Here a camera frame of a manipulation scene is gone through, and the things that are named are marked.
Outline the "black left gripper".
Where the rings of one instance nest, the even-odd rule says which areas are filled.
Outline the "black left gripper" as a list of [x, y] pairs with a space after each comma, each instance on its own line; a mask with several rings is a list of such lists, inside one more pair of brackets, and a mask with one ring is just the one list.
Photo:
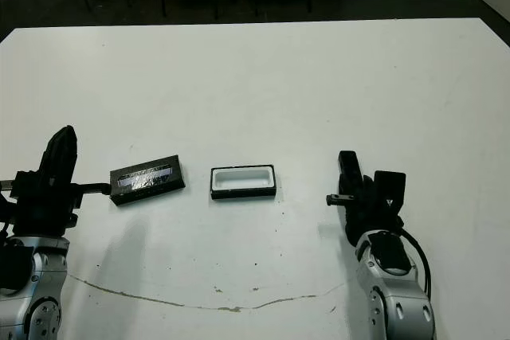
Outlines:
[[87, 193], [110, 194], [108, 183], [73, 183], [77, 137], [70, 125], [49, 140], [39, 171], [19, 171], [15, 179], [1, 182], [11, 201], [1, 198], [1, 222], [13, 226], [16, 236], [55, 236], [77, 225], [77, 215]]

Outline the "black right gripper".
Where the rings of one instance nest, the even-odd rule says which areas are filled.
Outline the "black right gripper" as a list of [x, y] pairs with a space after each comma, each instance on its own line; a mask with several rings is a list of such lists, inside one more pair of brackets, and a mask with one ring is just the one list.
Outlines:
[[375, 182], [363, 176], [361, 197], [356, 197], [343, 180], [339, 180], [338, 194], [326, 196], [329, 206], [342, 206], [345, 210], [345, 233], [350, 244], [358, 244], [364, 233], [385, 230], [396, 233], [402, 228], [398, 216], [402, 208], [401, 198], [377, 197]]

